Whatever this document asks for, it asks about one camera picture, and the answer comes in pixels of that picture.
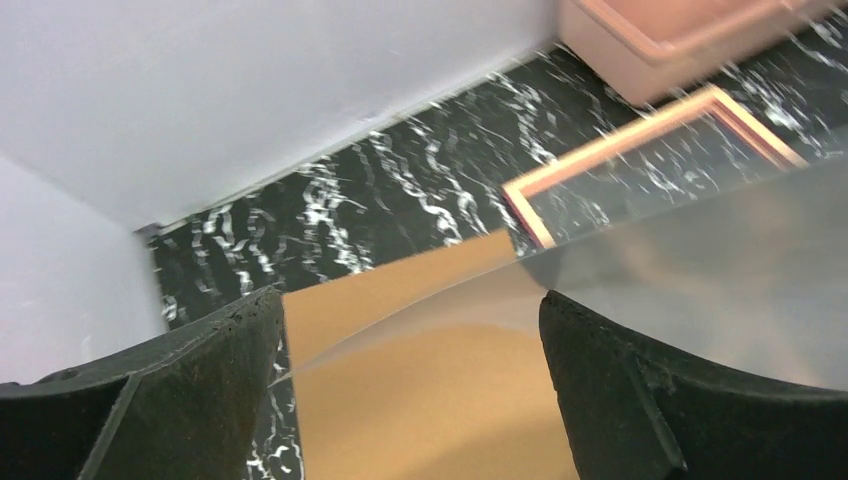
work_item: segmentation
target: cardboard sheet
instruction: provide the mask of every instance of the cardboard sheet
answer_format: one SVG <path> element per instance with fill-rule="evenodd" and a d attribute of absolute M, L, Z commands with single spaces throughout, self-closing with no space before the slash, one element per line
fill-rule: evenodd
<path fill-rule="evenodd" d="M 292 362 L 513 256 L 502 231 L 286 295 Z M 424 330 L 294 386 L 310 480 L 577 478 L 541 342 L 526 332 Z"/>

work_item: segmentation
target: black marble floor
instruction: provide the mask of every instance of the black marble floor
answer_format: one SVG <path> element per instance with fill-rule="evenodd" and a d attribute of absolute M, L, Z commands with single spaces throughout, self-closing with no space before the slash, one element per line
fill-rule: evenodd
<path fill-rule="evenodd" d="M 844 148 L 846 35 L 839 14 L 712 82 L 816 162 Z M 566 50 L 539 54 L 153 239 L 163 314 L 178 327 L 264 285 L 293 291 L 502 227 L 525 254 L 533 247 L 500 185 L 647 113 L 622 104 Z M 647 191 L 636 201 L 662 203 L 678 198 L 670 192 L 714 194 L 769 172 L 725 162 L 731 174 L 710 161 L 636 162 L 612 189 L 593 187 L 598 175 L 575 178 L 572 209 L 588 208 L 581 228 L 604 226 L 610 196 L 620 203 Z M 276 368 L 288 368 L 284 345 Z M 266 403 L 245 478 L 302 478 L 291 383 L 276 385 Z"/>

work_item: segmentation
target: white wall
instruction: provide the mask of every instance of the white wall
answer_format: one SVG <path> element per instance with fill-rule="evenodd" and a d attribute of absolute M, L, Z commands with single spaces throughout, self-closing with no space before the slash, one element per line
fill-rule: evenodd
<path fill-rule="evenodd" d="M 134 229 L 555 32 L 556 0 L 7 0 L 0 148 Z"/>
<path fill-rule="evenodd" d="M 143 242 L 0 155 L 0 383 L 166 330 Z"/>

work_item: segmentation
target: transparent plastic sheet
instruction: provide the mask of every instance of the transparent plastic sheet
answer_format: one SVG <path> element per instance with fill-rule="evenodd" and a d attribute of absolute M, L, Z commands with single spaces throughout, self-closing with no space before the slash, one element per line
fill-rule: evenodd
<path fill-rule="evenodd" d="M 538 337 L 539 303 L 557 290 L 703 358 L 848 390 L 845 185 L 848 164 L 834 159 L 495 265 L 274 383 L 439 328 L 490 325 Z"/>

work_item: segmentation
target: pink box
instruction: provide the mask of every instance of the pink box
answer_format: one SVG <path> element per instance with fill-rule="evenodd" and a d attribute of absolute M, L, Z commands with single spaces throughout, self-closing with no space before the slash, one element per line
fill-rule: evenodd
<path fill-rule="evenodd" d="M 560 37 L 633 105 L 667 96 L 848 0 L 562 0 Z"/>

